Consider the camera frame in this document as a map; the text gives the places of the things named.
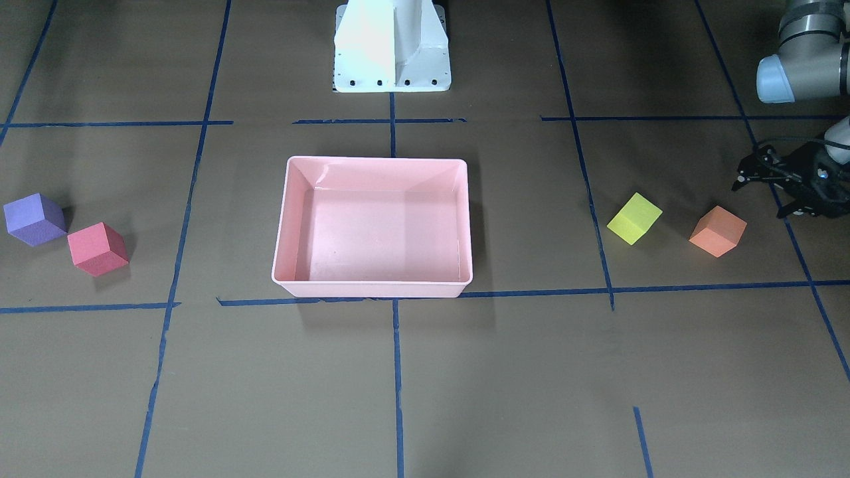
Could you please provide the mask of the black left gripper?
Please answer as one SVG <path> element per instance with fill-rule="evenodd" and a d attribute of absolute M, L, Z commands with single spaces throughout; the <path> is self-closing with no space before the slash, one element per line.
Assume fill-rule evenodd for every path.
<path fill-rule="evenodd" d="M 774 160 L 786 178 L 780 182 L 793 201 L 778 209 L 777 217 L 809 214 L 839 218 L 849 212 L 848 166 L 837 163 L 822 144 L 804 144 Z"/>

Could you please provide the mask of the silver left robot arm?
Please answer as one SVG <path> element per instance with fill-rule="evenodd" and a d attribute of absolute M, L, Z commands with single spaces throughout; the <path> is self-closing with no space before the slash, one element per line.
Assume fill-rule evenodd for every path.
<path fill-rule="evenodd" d="M 778 27 L 778 50 L 757 66 L 756 89 L 765 104 L 848 95 L 848 3 L 789 1 Z M 793 202 L 778 217 L 848 214 L 848 119 L 783 157 L 771 146 L 759 154 Z"/>

